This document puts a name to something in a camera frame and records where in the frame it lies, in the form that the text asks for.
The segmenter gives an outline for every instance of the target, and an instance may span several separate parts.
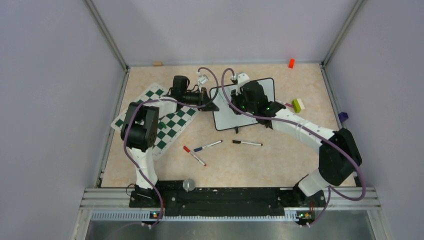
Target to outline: blue marker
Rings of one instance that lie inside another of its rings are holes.
[[[222,140],[219,140],[219,141],[214,142],[214,143],[211,143],[211,144],[209,144],[209,145],[198,147],[198,148],[196,148],[194,151],[195,151],[195,152],[198,152],[198,151],[201,151],[202,149],[205,149],[205,148],[211,147],[211,146],[213,146],[213,145],[220,144],[220,143],[222,143],[222,142],[223,142]]]

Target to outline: red marker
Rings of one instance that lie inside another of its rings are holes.
[[[203,166],[206,167],[206,163],[204,163],[200,158],[198,158],[198,156],[196,156],[192,151],[190,151],[190,149],[188,147],[184,146],[183,149],[187,153],[191,154],[199,163],[201,163]]]

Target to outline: chessboard pattern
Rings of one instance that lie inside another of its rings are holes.
[[[143,103],[148,100],[158,99],[167,93],[164,87],[159,84],[150,85],[137,99],[133,102]],[[127,114],[126,108],[110,125],[115,131],[120,132],[124,123],[125,115]],[[153,145],[152,153],[153,159],[158,160],[166,150],[171,146],[177,137],[186,129],[191,121],[197,116],[198,111],[183,106],[179,111],[165,115],[159,119],[156,142]],[[136,121],[136,124],[143,124],[142,121]]]

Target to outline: beige tabletop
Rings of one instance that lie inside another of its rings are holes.
[[[121,112],[152,83],[169,88],[175,75],[183,75],[191,80],[193,86],[199,67],[132,67]],[[236,73],[245,72],[251,80],[273,78],[277,100],[291,102],[300,98],[306,107],[299,113],[302,118],[326,128],[338,129],[318,64],[296,64],[293,69],[286,64],[205,67],[215,73],[220,85],[222,72],[226,68],[233,68]],[[209,91],[216,83],[206,71],[202,73],[209,77],[209,81],[203,85]],[[231,84],[230,76],[228,73],[224,84]],[[263,146],[234,144],[233,139],[263,143]],[[195,149],[219,140],[223,142],[196,153],[206,162],[206,167],[183,150],[183,146]],[[288,134],[260,124],[241,127],[238,134],[233,129],[216,131],[212,112],[200,112],[166,153],[154,162],[159,180],[191,178],[197,187],[291,187],[317,167],[318,155]],[[135,181],[134,165],[124,153],[120,133],[115,132],[101,186],[126,187]],[[342,186],[355,186],[353,177],[346,179]]]

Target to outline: gray wall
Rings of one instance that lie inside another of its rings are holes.
[[[94,0],[129,65],[321,61],[356,0]]]
[[[71,237],[122,77],[82,0],[0,1],[0,239]]]
[[[329,65],[396,239],[422,239],[424,1],[368,1]]]

